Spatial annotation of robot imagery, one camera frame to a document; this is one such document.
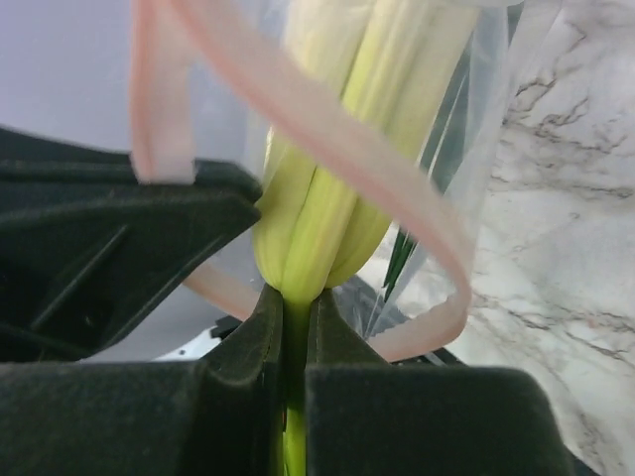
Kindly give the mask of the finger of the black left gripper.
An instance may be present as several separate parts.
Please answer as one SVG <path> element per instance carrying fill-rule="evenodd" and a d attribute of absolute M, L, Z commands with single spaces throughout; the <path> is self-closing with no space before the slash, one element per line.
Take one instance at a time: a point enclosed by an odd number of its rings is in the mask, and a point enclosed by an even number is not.
<path fill-rule="evenodd" d="M 131 333 L 259 219 L 258 180 L 199 161 L 139 184 L 129 157 L 1 132 L 1 358 L 76 361 Z"/>

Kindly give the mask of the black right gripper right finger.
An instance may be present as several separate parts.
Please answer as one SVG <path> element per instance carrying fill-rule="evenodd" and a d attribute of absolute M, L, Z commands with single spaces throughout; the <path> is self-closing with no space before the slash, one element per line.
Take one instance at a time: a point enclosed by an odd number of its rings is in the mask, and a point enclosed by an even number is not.
<path fill-rule="evenodd" d="M 571 475 L 548 398 L 529 374 L 394 365 L 314 302 L 306 367 L 311 475 Z"/>

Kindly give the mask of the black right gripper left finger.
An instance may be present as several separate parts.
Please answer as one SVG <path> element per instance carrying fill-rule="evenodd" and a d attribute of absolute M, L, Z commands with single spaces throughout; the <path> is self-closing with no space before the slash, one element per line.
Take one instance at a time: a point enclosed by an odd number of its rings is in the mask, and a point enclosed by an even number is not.
<path fill-rule="evenodd" d="M 282 299 L 197 360 L 1 369 L 5 475 L 279 475 Z"/>

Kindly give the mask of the green onion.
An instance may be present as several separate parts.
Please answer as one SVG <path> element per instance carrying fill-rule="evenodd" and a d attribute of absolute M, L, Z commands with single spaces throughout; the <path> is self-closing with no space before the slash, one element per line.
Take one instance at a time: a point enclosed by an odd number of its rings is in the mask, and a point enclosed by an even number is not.
<path fill-rule="evenodd" d="M 413 253 L 416 241 L 404 229 L 399 228 L 395 239 L 386 276 L 384 278 L 384 300 L 387 301 L 392 291 L 394 291 L 397 281 Z"/>

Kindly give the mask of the pale green celery stalk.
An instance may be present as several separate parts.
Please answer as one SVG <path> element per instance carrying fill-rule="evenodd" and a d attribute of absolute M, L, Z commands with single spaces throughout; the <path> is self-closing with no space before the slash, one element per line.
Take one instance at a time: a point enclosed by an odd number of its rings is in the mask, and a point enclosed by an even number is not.
<path fill-rule="evenodd" d="M 295 1 L 285 42 L 354 118 L 416 163 L 479 13 L 450 1 Z M 268 136 L 264 184 L 254 253 L 283 298 L 284 467 L 302 475 L 312 303 L 363 267 L 391 220 L 277 131 Z"/>

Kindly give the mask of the clear zip top bag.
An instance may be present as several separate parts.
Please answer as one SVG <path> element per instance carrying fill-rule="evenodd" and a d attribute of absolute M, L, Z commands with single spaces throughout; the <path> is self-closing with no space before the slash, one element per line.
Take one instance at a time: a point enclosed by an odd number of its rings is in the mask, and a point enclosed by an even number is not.
<path fill-rule="evenodd" d="M 263 194 L 268 136 L 277 131 L 385 213 L 389 227 L 397 224 L 416 241 L 391 296 L 421 279 L 427 300 L 405 322 L 373 335 L 371 348 L 387 361 L 439 350 L 468 323 L 475 220 L 503 112 L 520 86 L 522 63 L 544 42 L 562 3 L 525 1 L 517 26 L 509 29 L 504 1 L 450 1 L 480 13 L 429 139 L 410 163 L 295 60 L 285 42 L 293 2 L 281 41 L 270 39 L 234 1 L 132 3 L 135 175 L 142 183 L 193 183 L 189 75 L 195 62 L 204 62 L 269 123 Z"/>

